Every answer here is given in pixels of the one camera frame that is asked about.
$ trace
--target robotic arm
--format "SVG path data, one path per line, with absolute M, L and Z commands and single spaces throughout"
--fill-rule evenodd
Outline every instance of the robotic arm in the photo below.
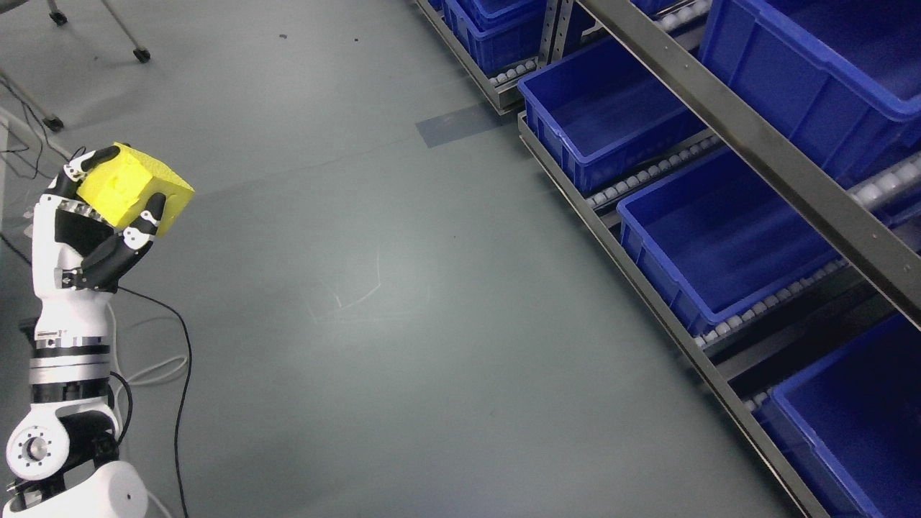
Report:
M 4 518 L 146 513 L 144 482 L 118 460 L 121 426 L 107 404 L 106 306 L 119 278 L 153 244 L 166 196 L 153 194 L 117 231 L 76 193 L 90 171 L 119 152 L 112 146 L 71 160 L 35 205 L 32 285 L 41 317 L 29 363 L 31 407 L 6 444 L 17 478 Z M 93 475 L 69 489 L 64 473 L 88 461 Z

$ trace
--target robot finger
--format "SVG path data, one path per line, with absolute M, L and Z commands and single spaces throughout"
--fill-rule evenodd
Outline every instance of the robot finger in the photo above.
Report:
M 77 288 L 115 291 L 118 280 L 153 246 L 166 201 L 167 197 L 161 193 L 151 195 L 144 210 L 131 225 L 108 238 L 83 260 L 74 285 Z
M 104 147 L 90 151 L 85 155 L 70 160 L 58 172 L 52 182 L 45 189 L 46 194 L 61 196 L 62 198 L 75 199 L 76 190 L 90 171 L 99 164 L 114 159 L 119 154 L 116 146 Z

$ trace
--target chair leg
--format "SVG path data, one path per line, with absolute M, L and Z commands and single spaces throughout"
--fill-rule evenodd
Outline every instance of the chair leg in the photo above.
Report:
M 48 129 L 52 130 L 55 133 L 64 129 L 64 123 L 61 122 L 61 119 L 59 119 L 58 116 L 55 115 L 54 113 L 51 113 L 45 110 L 44 107 L 42 107 L 35 100 L 35 98 L 32 97 L 32 94 L 30 94 L 28 90 L 22 88 L 16 81 L 14 81 L 12 77 L 10 77 L 6 72 L 4 72 L 3 68 L 0 68 L 0 79 L 3 79 L 10 88 L 12 88 L 15 92 L 17 92 L 15 95 L 19 95 L 20 97 L 22 97 L 26 102 L 28 102 L 33 107 L 35 107 L 35 109 L 38 110 L 39 113 L 41 113 L 41 117 L 42 117 L 41 121 L 46 126 L 48 126 Z
M 64 16 L 64 13 L 61 12 L 61 9 L 57 8 L 57 3 L 54 0 L 48 0 L 48 16 L 54 21 L 55 25 L 61 27 L 63 24 L 67 23 L 67 17 Z
M 141 63 L 147 63 L 150 61 L 150 51 L 144 45 L 142 45 L 137 40 L 137 38 L 134 37 L 130 30 L 128 30 L 128 26 L 124 24 L 122 17 L 118 16 L 118 13 L 115 12 L 115 8 L 112 7 L 112 5 L 109 3 L 109 0 L 100 0 L 100 2 L 106 6 L 106 9 L 109 10 L 109 14 L 115 18 L 115 21 L 118 22 L 119 27 L 121 27 L 124 33 L 128 35 L 128 39 L 131 40 L 131 43 L 134 44 L 134 57 L 137 58 L 137 61 L 140 61 Z

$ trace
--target white cable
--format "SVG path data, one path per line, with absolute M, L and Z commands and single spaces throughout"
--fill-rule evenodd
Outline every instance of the white cable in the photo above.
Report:
M 157 508 L 160 509 L 160 512 L 162 512 L 163 515 L 166 516 L 166 518 L 172 518 L 172 513 L 169 512 L 169 509 L 167 509 L 167 506 L 163 505 L 163 502 L 160 501 L 159 498 L 157 498 L 157 495 L 150 492 L 149 489 L 147 490 L 147 497 L 150 499 L 150 501 L 154 502 L 154 505 L 156 505 Z
M 121 374 L 122 366 L 118 362 L 118 319 L 115 318 L 115 311 L 112 309 L 111 304 L 106 304 L 106 309 L 109 310 L 109 316 L 111 317 L 111 320 L 112 320 L 112 346 L 111 346 L 112 368 L 116 372 Z M 179 365 L 174 367 L 172 370 L 167 371 L 164 374 L 160 374 L 159 376 L 155 376 L 147 380 L 137 381 L 143 376 L 146 376 L 147 374 L 153 371 L 156 371 L 157 369 L 166 367 L 170 363 L 173 363 L 176 361 L 179 362 Z M 164 359 L 163 361 L 160 361 L 157 364 L 151 365 L 150 367 L 147 367 L 138 372 L 135 372 L 131 376 L 127 377 L 125 380 L 129 384 L 135 387 L 150 386 L 150 385 L 154 385 L 157 383 L 163 383 L 169 378 L 171 378 L 172 376 L 181 372 L 182 368 L 185 367 L 187 363 L 189 363 L 188 357 L 177 355 L 171 358 Z M 122 390 L 124 390 L 124 387 L 119 384 L 119 386 L 116 387 L 115 390 L 112 392 L 112 399 L 114 399 L 114 405 L 112 406 L 112 413 L 115 414 L 115 418 L 118 419 L 120 426 L 123 423 L 123 420 L 122 420 L 122 411 L 119 409 L 119 406 L 118 406 L 118 400 L 119 400 L 119 395 L 121 395 L 122 393 Z M 169 509 L 167 508 L 167 506 L 164 505 L 163 502 L 157 497 L 157 495 L 155 495 L 152 491 L 150 491 L 150 489 L 147 490 L 147 497 L 150 499 L 150 501 L 154 502 L 154 505 L 156 505 L 158 509 L 160 509 L 160 512 L 163 513 L 163 516 L 165 516 L 166 518 L 173 518 L 173 515 L 171 512 L 169 512 Z

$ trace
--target metal shelf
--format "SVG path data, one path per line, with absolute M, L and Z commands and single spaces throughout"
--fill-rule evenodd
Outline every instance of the metal shelf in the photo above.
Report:
M 493 105 L 495 111 L 498 112 L 499 115 L 516 112 L 522 103 L 521 94 L 518 91 L 518 79 L 515 78 L 494 87 L 492 83 L 489 82 L 489 77 L 487 77 L 483 70 L 480 70 L 480 67 L 473 61 L 473 58 L 471 58 L 467 49 L 463 47 L 461 41 L 451 32 L 451 29 L 445 23 L 441 13 L 436 11 L 435 8 L 428 3 L 428 0 L 415 0 L 415 2 L 419 5 L 419 8 L 422 10 L 422 13 L 426 16 L 429 23 L 432 24 L 432 27 L 435 28 L 435 32 L 438 33 L 438 36 L 448 45 L 448 48 L 458 58 L 460 64 L 463 65 L 467 73 L 470 74 L 477 88 L 483 92 L 483 95 L 486 96 L 489 103 Z
M 584 7 L 921 329 L 921 257 L 629 0 L 563 1 Z
M 519 130 L 521 140 L 525 146 L 553 180 L 563 197 L 569 202 L 569 205 L 573 207 L 578 216 L 589 227 L 595 239 L 598 240 L 604 251 L 611 257 L 646 306 L 656 316 L 684 356 L 690 360 L 694 369 L 713 391 L 719 403 L 729 413 L 730 418 L 739 428 L 745 440 L 767 464 L 771 472 L 774 473 L 784 491 L 787 492 L 805 515 L 827 517 L 828 513 L 803 483 L 793 466 L 790 465 L 767 436 L 735 391 L 729 386 L 724 375 L 714 366 L 704 351 L 697 346 L 694 338 L 687 332 L 678 317 L 660 297 L 639 267 L 630 259 L 624 247 L 614 238 L 610 231 L 610 226 L 616 224 L 616 221 L 613 219 L 602 221 L 601 217 L 589 207 L 589 204 L 528 127 L 524 113 L 519 115 Z

